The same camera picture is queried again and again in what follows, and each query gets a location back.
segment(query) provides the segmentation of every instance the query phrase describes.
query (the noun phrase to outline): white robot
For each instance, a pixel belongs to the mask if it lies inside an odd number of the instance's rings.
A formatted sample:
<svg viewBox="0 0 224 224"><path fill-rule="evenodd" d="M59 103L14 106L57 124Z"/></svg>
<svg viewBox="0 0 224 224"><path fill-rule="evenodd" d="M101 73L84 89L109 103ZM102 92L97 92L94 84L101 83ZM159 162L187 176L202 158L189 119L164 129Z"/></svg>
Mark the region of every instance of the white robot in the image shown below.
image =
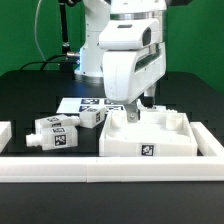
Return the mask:
<svg viewBox="0 0 224 224"><path fill-rule="evenodd" d="M136 99L153 96L164 75L165 0L84 0L86 43L80 51L77 79L104 81L106 97L123 104L136 122Z"/></svg>

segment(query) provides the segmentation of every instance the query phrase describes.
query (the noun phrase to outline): white block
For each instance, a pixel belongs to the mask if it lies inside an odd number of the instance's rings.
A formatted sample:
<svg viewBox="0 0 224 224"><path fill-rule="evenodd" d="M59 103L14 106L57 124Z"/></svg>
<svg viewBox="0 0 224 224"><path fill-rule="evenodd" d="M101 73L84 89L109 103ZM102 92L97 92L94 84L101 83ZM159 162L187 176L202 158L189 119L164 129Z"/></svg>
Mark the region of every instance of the white block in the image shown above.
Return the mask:
<svg viewBox="0 0 224 224"><path fill-rule="evenodd" d="M80 112L80 126L84 128L94 128L96 125L104 121L106 113L106 107L94 107L91 106L86 110Z"/></svg>
<svg viewBox="0 0 224 224"><path fill-rule="evenodd" d="M0 122L0 152L5 148L6 144L12 137L11 123Z"/></svg>

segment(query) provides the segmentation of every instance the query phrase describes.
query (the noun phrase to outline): white foam block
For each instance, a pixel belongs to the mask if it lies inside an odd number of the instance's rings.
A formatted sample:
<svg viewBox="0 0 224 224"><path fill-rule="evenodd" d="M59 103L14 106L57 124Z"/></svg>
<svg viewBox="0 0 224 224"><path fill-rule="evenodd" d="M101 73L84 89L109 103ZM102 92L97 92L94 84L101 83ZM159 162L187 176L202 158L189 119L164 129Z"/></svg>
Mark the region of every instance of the white foam block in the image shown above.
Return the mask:
<svg viewBox="0 0 224 224"><path fill-rule="evenodd" d="M0 122L0 152L5 148L6 144L12 137L11 123Z"/></svg>

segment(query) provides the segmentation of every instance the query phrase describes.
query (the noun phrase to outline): white border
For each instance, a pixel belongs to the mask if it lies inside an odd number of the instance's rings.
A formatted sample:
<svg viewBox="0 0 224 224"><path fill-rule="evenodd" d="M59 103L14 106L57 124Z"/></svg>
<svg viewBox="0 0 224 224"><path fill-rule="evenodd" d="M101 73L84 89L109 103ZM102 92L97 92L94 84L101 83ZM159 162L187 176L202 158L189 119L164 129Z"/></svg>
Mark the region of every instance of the white border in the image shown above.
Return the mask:
<svg viewBox="0 0 224 224"><path fill-rule="evenodd" d="M0 182L223 181L224 149L191 123L201 157L1 157Z"/></svg>

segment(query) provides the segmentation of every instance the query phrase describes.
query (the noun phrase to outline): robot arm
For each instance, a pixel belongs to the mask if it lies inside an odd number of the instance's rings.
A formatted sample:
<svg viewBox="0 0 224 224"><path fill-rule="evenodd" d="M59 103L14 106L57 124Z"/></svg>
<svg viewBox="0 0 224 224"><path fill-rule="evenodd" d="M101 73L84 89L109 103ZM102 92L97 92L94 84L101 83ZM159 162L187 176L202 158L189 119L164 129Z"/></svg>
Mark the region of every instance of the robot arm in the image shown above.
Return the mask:
<svg viewBox="0 0 224 224"><path fill-rule="evenodd" d="M111 20L99 36L107 98L138 120L135 100L165 74L165 0L112 0Z"/></svg>

